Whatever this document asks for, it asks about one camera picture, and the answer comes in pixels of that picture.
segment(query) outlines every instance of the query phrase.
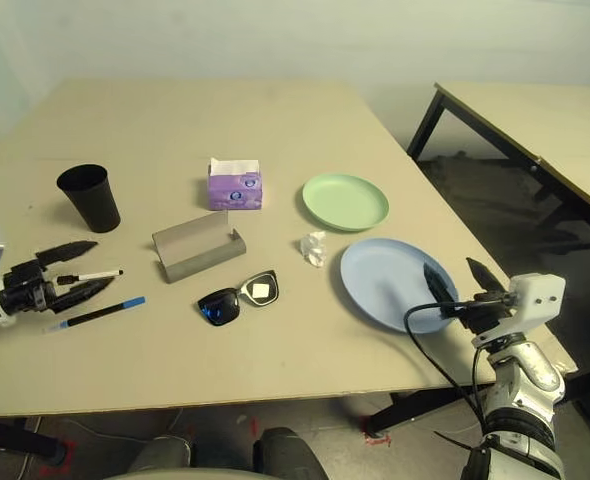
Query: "blue plate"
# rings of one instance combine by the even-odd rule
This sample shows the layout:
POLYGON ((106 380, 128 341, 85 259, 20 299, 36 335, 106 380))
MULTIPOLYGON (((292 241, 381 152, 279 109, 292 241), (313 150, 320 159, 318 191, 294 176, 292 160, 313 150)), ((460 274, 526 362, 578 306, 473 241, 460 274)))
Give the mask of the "blue plate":
MULTIPOLYGON (((390 238, 370 238, 351 245, 342 255, 341 275, 351 298, 373 320, 400 332, 409 308, 434 303, 424 279, 424 263, 437 271, 455 301, 457 289, 446 270, 419 248, 390 238)), ((450 320, 439 309, 413 313, 413 333, 430 333, 444 328, 450 320)))

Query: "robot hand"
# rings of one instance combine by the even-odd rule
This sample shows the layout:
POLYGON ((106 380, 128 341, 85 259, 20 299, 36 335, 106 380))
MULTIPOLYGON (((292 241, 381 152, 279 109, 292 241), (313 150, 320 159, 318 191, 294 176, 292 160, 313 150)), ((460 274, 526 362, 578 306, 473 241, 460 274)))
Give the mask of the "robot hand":
MULTIPOLYGON (((37 253, 36 259, 11 267, 0 277, 0 325, 15 323, 15 314, 21 311, 59 313, 99 293, 112 278, 91 280, 71 288, 64 295, 57 295, 50 281, 44 278, 47 266, 76 258, 97 245, 97 242, 78 241, 60 245, 37 253)), ((0 260, 4 245, 0 243, 0 260)))
MULTIPOLYGON (((477 405, 483 438, 471 450, 461 479, 562 480, 553 407, 564 396, 564 380, 524 333, 559 314, 566 282, 555 275, 518 275, 507 291, 488 268, 467 260, 485 292, 459 310, 442 311, 476 335, 472 343, 488 352, 496 382, 484 407, 477 405)), ((437 272, 425 266, 424 276, 438 302, 453 303, 437 272)))

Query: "black cup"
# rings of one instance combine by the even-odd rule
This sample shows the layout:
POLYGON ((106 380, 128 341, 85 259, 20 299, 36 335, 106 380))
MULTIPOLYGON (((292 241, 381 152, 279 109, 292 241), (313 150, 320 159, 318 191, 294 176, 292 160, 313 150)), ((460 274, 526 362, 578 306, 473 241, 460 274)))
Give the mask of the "black cup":
POLYGON ((104 167, 78 165, 70 168, 57 178, 57 186, 73 202, 93 232, 110 232, 119 225, 119 212, 104 167))

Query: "wall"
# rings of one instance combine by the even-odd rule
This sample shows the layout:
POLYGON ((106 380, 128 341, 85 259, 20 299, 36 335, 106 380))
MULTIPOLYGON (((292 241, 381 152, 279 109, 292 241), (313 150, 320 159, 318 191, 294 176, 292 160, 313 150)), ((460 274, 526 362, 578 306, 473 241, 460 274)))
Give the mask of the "wall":
POLYGON ((6 134, 47 92, 22 32, 14 24, 16 13, 0 1, 0 136, 6 134))
MULTIPOLYGON (((590 84, 590 0, 0 5, 0 35, 15 40, 4 54, 11 64, 23 57, 15 73, 31 104, 71 76, 340 78, 362 93, 405 146, 436 80, 590 84)), ((18 95, 15 85, 5 88, 18 95)), ((9 116, 19 118, 23 110, 9 116)), ((12 123, 1 125, 0 135, 12 123)), ((454 120, 438 128, 428 155, 460 147, 489 154, 454 120)))

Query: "sunglasses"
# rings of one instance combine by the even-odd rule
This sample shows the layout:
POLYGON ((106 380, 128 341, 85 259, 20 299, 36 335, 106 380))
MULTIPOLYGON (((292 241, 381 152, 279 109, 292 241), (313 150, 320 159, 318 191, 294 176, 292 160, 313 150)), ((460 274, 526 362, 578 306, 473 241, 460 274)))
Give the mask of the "sunglasses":
POLYGON ((258 273, 239 288, 224 288, 205 296, 197 306, 212 325, 220 327, 239 316, 239 295, 251 303, 264 307, 279 297, 277 275, 273 270, 258 273))

